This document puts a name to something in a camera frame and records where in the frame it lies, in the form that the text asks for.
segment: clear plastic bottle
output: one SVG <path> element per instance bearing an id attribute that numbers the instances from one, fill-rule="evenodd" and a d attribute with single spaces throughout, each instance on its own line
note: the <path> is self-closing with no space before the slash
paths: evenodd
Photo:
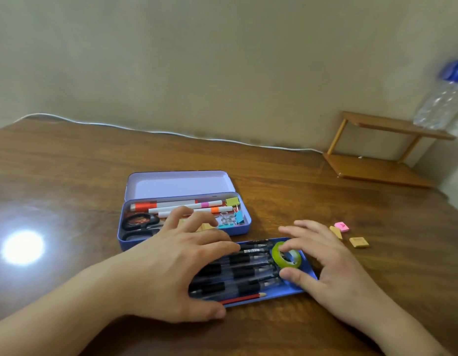
<path id="1" fill-rule="evenodd" d="M 458 60 L 443 69 L 438 86 L 418 109 L 414 124 L 431 130 L 444 130 L 457 113 Z"/>

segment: pink eraser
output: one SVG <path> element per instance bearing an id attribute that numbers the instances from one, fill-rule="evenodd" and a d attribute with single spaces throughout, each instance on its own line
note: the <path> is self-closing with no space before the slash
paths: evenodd
<path id="1" fill-rule="evenodd" d="M 334 224 L 335 227 L 338 227 L 341 232 L 347 232 L 349 231 L 349 227 L 346 226 L 346 224 L 344 222 L 336 222 Z"/>

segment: forearm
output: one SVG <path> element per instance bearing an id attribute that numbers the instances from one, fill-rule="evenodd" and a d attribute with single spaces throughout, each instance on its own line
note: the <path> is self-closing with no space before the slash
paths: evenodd
<path id="1" fill-rule="evenodd" d="M 368 335 L 387 356 L 450 356 L 415 318 L 392 301 Z"/>
<path id="2" fill-rule="evenodd" d="M 78 355 L 118 317 L 98 265 L 0 321 L 0 355 Z"/>

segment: wooden shelf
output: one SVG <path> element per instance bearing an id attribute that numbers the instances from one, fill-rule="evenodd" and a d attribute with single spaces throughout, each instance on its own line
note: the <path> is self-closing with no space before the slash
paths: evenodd
<path id="1" fill-rule="evenodd" d="M 432 181 L 421 177 L 405 164 L 378 158 L 323 154 L 326 161 L 341 178 L 377 181 L 387 184 L 415 187 L 433 187 Z"/>
<path id="2" fill-rule="evenodd" d="M 353 125 L 363 127 L 365 129 L 391 131 L 407 135 L 440 138 L 443 140 L 454 140 L 456 138 L 448 132 L 424 129 L 412 124 L 411 121 L 406 120 L 388 119 L 387 117 L 364 115 L 362 113 L 346 111 L 342 113 L 342 116 Z"/>

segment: small wooden rack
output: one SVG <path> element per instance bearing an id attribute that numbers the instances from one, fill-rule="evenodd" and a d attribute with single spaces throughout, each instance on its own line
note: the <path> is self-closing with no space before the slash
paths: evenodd
<path id="1" fill-rule="evenodd" d="M 455 137 L 453 135 L 445 131 L 423 129 L 413 125 L 411 121 L 406 120 L 388 119 L 387 117 L 363 115 L 352 112 L 343 112 L 342 116 L 343 121 L 341 126 L 339 126 L 338 132 L 329 150 L 323 154 L 326 161 L 339 177 L 415 187 L 430 188 L 434 186 L 432 181 L 416 174 L 410 167 L 404 164 L 404 161 L 422 137 L 454 140 Z M 334 148 L 348 122 L 366 129 L 414 135 L 415 138 L 397 161 L 370 157 L 359 158 L 348 155 L 333 155 Z"/>

